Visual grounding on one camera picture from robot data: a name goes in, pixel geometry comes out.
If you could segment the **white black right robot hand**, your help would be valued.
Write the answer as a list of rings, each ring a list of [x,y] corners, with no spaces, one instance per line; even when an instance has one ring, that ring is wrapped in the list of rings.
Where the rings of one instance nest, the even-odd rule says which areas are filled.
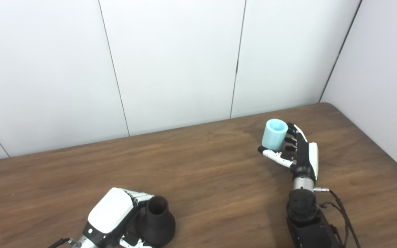
[[[283,141],[291,143],[292,145],[285,146],[286,151],[294,152],[294,156],[286,157],[285,154],[279,151],[269,149],[264,146],[258,147],[258,152],[263,156],[277,162],[290,169],[293,177],[307,176],[314,183],[318,179],[318,144],[315,142],[309,143],[304,132],[293,123],[286,123],[286,133],[290,137],[284,137]]]

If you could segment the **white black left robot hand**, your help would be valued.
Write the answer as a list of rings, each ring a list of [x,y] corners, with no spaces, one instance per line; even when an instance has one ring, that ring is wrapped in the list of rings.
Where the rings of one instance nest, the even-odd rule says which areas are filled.
[[[143,238],[128,233],[127,229],[153,197],[111,188],[89,213],[82,237],[74,248],[151,248]]]

